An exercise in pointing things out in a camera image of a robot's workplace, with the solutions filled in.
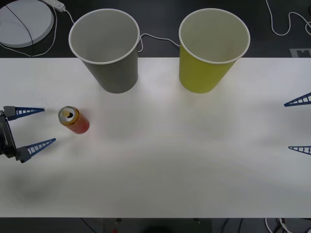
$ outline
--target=table surface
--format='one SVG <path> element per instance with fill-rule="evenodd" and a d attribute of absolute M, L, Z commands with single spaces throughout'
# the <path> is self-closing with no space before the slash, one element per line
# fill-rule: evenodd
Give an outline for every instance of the table surface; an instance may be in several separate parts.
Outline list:
<path fill-rule="evenodd" d="M 17 147 L 56 137 L 21 164 L 0 156 L 0 217 L 305 217 L 311 209 L 311 59 L 242 58 L 206 94 L 178 58 L 139 58 L 123 94 L 76 58 L 0 59 L 0 106 L 44 107 L 10 122 Z M 61 107 L 90 121 L 82 135 Z"/>
<path fill-rule="evenodd" d="M 0 7 L 12 0 L 1 1 Z M 310 0 L 268 0 L 278 33 L 288 29 L 288 13 L 298 12 L 308 21 Z M 271 30 L 270 15 L 265 0 L 61 0 L 74 20 L 101 8 L 115 8 L 129 13 L 137 21 L 141 33 L 170 38 L 179 43 L 178 29 L 191 12 L 202 8 L 220 8 L 240 17 L 249 28 L 251 44 L 245 57 L 292 57 L 290 49 L 311 48 L 311 36 L 305 32 L 305 23 L 292 15 L 292 29 L 286 36 L 277 36 Z M 55 44 L 43 57 L 74 57 L 68 45 L 72 22 L 66 12 L 57 12 L 58 26 Z M 54 27 L 49 35 L 34 46 L 34 54 L 45 52 L 52 44 Z M 179 57 L 179 49 L 170 42 L 145 37 L 141 57 Z M 21 51 L 31 54 L 31 48 Z M 311 57 L 301 52 L 299 57 Z M 25 57 L 0 47 L 0 57 Z"/>

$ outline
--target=black cable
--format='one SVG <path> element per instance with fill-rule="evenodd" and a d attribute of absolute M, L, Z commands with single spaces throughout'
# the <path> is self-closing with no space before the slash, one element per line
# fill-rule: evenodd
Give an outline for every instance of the black cable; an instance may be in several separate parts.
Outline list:
<path fill-rule="evenodd" d="M 238 233 L 241 232 L 241 227 L 242 227 L 243 219 L 244 219 L 244 218 L 241 218 L 241 221 L 240 221 L 240 224 L 239 224 Z"/>
<path fill-rule="evenodd" d="M 282 228 L 281 223 L 278 221 L 278 218 L 276 218 L 277 227 L 274 229 L 273 233 L 277 233 L 278 230 Z"/>
<path fill-rule="evenodd" d="M 93 233 L 97 233 L 93 228 L 91 228 L 90 225 L 88 225 L 88 223 L 83 219 L 83 218 L 80 218 L 87 226 L 88 228 L 93 232 Z"/>
<path fill-rule="evenodd" d="M 5 6 L 6 6 L 6 8 L 9 9 L 10 12 L 12 12 L 13 15 L 15 15 L 14 12 L 11 11 L 11 9 L 7 5 L 5 5 Z M 17 17 L 17 15 L 15 15 L 15 17 L 21 22 L 22 25 L 24 25 L 24 27 L 26 28 L 26 30 L 27 30 L 27 32 L 28 32 L 28 34 L 30 36 L 31 44 L 32 44 L 32 46 L 31 46 L 31 57 L 32 57 L 34 55 L 34 41 L 33 41 L 33 38 L 31 37 L 30 32 L 29 32 L 28 28 L 26 27 L 26 25 Z"/>
<path fill-rule="evenodd" d="M 229 221 L 229 219 L 227 218 L 227 219 L 225 220 L 224 224 L 223 224 L 223 227 L 222 227 L 222 230 L 221 230 L 220 233 L 224 233 L 225 226 L 227 225 L 228 221 Z"/>

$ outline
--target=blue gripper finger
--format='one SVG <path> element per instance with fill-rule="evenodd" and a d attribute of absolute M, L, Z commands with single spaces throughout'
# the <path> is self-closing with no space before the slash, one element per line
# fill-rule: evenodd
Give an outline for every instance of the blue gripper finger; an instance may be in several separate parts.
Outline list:
<path fill-rule="evenodd" d="M 29 159 L 31 159 L 35 154 L 38 154 L 40 151 L 48 147 L 50 144 L 56 141 L 56 138 L 46 140 L 43 142 L 31 144 L 28 146 L 24 146 L 18 148 L 17 150 L 20 152 L 17 160 L 20 160 L 22 163 L 25 163 Z"/>
<path fill-rule="evenodd" d="M 303 95 L 301 97 L 298 97 L 292 101 L 287 102 L 284 104 L 285 107 L 290 107 L 290 106 L 297 106 L 297 105 L 306 105 L 306 104 L 311 104 L 311 93 L 308 93 L 306 95 Z"/>
<path fill-rule="evenodd" d="M 311 155 L 311 146 L 288 147 L 288 149 Z"/>
<path fill-rule="evenodd" d="M 4 106 L 4 114 L 8 120 L 15 120 L 17 118 L 29 116 L 35 113 L 43 112 L 43 108 L 24 108 L 14 106 Z"/>

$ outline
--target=white table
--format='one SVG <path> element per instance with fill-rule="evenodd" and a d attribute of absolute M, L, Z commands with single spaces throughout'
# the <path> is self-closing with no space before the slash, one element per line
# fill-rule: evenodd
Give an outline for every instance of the white table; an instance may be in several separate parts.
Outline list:
<path fill-rule="evenodd" d="M 0 59 L 0 109 L 18 147 L 56 137 L 28 162 L 0 156 L 0 217 L 306 217 L 311 59 L 242 58 L 207 94 L 186 90 L 178 58 L 140 58 L 124 94 L 101 89 L 78 59 Z M 77 107 L 90 129 L 58 122 Z"/>

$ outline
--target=soda can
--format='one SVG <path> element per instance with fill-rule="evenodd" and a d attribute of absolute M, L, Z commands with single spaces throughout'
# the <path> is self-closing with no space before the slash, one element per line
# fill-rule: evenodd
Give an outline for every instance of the soda can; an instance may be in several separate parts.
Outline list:
<path fill-rule="evenodd" d="M 81 134 L 89 128 L 89 121 L 75 107 L 63 107 L 58 114 L 59 122 L 71 131 Z"/>

